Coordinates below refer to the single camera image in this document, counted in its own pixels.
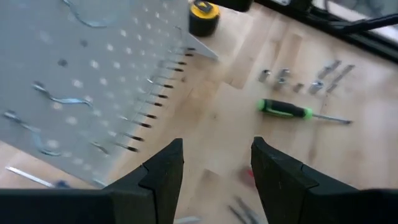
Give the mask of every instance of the white pegboard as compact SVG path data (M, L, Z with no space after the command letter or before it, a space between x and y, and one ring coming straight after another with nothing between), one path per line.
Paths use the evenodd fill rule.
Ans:
M93 185L178 68L186 0L1 3L0 140ZM47 92L38 91L41 85ZM55 152L51 156L44 151Z

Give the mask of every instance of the black clamp jaw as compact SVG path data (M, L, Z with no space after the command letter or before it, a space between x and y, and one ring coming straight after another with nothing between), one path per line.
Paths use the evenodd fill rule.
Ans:
M358 190L254 138L251 165L269 224L398 223L398 191Z

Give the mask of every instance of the screwdriver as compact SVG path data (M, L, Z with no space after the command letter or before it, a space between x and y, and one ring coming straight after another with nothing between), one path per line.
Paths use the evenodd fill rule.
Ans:
M284 118L303 118L303 119L311 119L312 117L327 119L330 121L337 121L343 124L351 124L352 121L348 121L345 119L334 118L330 116L324 116L319 114L312 113L311 108L301 108L295 106L291 103L286 103L277 100L269 100L269 99L261 99L257 102L257 108L259 111L273 114L276 116L281 116Z

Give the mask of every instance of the screwdriver shaft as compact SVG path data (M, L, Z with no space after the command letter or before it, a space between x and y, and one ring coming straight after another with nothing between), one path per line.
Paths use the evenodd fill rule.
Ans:
M334 118L334 117L331 117L331 116L325 116L325 115L320 115L320 114L313 114L312 116L316 117L316 118L327 119L329 121L338 121L338 122L343 123L343 124L351 124L352 123L352 121L348 121L348 120L345 120L345 119L339 119L339 118Z

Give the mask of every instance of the tape measure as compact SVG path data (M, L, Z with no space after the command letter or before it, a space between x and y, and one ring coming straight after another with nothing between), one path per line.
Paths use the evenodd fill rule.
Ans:
M214 33L220 20L220 9L206 1L195 0L190 5L189 33L207 37Z

